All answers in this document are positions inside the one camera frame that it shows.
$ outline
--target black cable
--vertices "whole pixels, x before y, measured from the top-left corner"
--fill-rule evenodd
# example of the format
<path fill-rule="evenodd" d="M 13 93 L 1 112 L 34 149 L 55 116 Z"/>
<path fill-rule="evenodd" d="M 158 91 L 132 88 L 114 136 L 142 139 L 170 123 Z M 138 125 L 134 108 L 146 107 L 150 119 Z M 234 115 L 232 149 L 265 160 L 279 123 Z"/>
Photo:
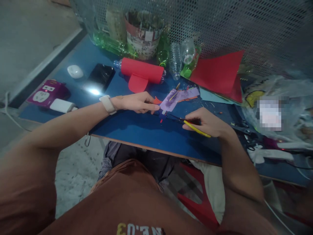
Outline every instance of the black cable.
<path fill-rule="evenodd" d="M 287 162 L 287 163 L 288 163 L 289 165 L 295 167 L 295 168 L 304 169 L 304 170 L 313 170 L 313 168 L 300 167 L 300 166 L 295 166 L 295 165 L 293 165 L 293 164 L 291 164 L 291 163 L 289 163 L 289 162 Z"/>

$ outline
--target brown shirt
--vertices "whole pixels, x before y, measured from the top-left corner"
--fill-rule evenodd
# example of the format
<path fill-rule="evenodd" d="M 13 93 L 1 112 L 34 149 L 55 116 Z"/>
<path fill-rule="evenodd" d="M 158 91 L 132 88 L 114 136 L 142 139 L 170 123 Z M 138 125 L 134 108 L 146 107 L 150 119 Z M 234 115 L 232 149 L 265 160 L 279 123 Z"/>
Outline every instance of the brown shirt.
<path fill-rule="evenodd" d="M 88 197 L 57 220 L 55 206 L 52 173 L 36 167 L 0 173 L 1 234 L 213 234 L 166 198 L 136 160 L 112 169 Z M 275 234 L 250 208 L 234 205 L 224 220 L 218 233 Z"/>

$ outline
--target light blue paper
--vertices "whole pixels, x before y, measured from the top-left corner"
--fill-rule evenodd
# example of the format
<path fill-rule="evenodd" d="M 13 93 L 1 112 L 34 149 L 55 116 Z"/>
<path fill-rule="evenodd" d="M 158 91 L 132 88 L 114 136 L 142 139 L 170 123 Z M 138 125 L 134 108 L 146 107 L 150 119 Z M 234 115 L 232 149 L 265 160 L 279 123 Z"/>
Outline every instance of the light blue paper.
<path fill-rule="evenodd" d="M 235 105 L 240 105 L 237 102 L 234 102 L 232 100 L 226 100 L 223 99 L 219 96 L 217 96 L 216 94 L 209 92 L 206 89 L 203 89 L 202 87 L 200 88 L 200 97 L 204 100 L 204 101 L 213 101 L 213 102 L 217 102 L 217 103 L 225 103 L 225 104 L 235 104 Z"/>

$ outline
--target red paper roll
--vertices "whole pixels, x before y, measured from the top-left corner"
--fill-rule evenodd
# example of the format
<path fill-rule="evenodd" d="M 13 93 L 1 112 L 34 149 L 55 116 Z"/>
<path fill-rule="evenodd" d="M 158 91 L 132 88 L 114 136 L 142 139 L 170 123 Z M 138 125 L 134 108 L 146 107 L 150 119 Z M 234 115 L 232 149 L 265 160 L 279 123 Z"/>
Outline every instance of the red paper roll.
<path fill-rule="evenodd" d="M 145 62 L 123 58 L 121 72 L 130 76 L 128 83 L 129 89 L 134 93 L 143 92 L 148 82 L 159 84 L 163 75 L 164 68 Z"/>

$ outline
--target purple paper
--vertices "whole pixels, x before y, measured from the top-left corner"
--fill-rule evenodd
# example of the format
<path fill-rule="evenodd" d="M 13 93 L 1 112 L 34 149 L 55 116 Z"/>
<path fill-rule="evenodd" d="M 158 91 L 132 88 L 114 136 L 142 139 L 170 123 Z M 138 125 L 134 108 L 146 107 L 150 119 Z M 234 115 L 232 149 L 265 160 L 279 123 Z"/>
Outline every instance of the purple paper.
<path fill-rule="evenodd" d="M 200 95 L 200 93 L 196 87 L 182 91 L 177 91 L 173 89 L 160 104 L 160 108 L 165 111 L 172 112 L 179 101 L 189 99 L 198 95 Z"/>
<path fill-rule="evenodd" d="M 189 99 L 198 95 L 200 95 L 200 93 L 196 87 L 188 89 L 188 90 L 182 90 L 179 92 L 179 100 L 177 102 L 181 100 Z"/>
<path fill-rule="evenodd" d="M 178 95 L 179 91 L 175 89 L 171 90 L 160 104 L 160 108 L 169 112 L 173 111 L 177 102 L 180 101 Z"/>

